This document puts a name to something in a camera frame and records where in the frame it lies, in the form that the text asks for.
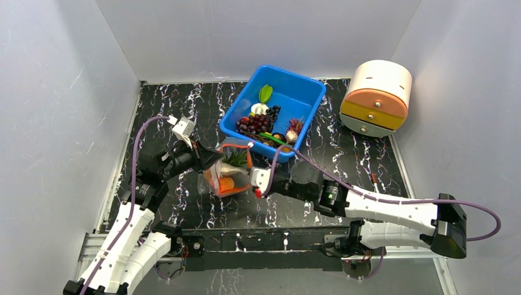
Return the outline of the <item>toy fish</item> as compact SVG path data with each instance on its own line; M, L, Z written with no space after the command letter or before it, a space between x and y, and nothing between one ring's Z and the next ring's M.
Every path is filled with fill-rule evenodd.
M244 167L236 167L229 163L219 162L219 176L231 177L231 178L247 178L249 177L249 171Z

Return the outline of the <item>clear zip top bag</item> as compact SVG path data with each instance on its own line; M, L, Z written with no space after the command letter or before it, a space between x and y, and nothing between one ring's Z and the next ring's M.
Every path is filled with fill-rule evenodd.
M227 137L217 146L222 158L198 176L198 192L219 198L246 191L251 187L249 172L253 167L251 140Z

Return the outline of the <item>toy pineapple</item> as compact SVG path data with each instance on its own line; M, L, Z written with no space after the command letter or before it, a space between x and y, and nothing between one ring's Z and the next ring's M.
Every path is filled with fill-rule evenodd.
M233 167L246 168L248 166L248 155L249 152L246 149L232 148L222 161Z

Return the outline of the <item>toy peach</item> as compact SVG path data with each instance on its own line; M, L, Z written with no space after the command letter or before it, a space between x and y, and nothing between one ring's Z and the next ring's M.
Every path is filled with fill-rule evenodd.
M203 174L203 184L219 198L244 192L250 188L249 178L242 173L230 176L218 176L213 170L207 170Z

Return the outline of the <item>green toy starfruit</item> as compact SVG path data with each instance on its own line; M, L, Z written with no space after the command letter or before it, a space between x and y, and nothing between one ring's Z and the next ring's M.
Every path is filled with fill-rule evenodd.
M262 104L266 104L270 100L270 98L272 96L272 93L273 93L272 86L270 86L268 84L265 84L259 90L259 94L258 94L259 102L262 103Z

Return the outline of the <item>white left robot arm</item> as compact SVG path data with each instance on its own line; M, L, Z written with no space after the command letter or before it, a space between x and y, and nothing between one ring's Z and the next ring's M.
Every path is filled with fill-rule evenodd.
M167 222L153 227L142 245L138 242L169 191L168 180L188 170L202 174L221 158L215 149L184 140L171 149L142 153L108 236L80 278L67 282L63 294L132 294L160 258L181 253L186 248L181 229Z

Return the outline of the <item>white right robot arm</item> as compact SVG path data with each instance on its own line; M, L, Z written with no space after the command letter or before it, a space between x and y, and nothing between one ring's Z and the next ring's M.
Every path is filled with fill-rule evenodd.
M346 237L334 248L363 254L386 246L427 248L440 256L467 256L467 216L450 194L437 199L412 200L342 184L308 162L289 173L258 171L251 177L257 197L277 193L312 204L329 217L350 218Z

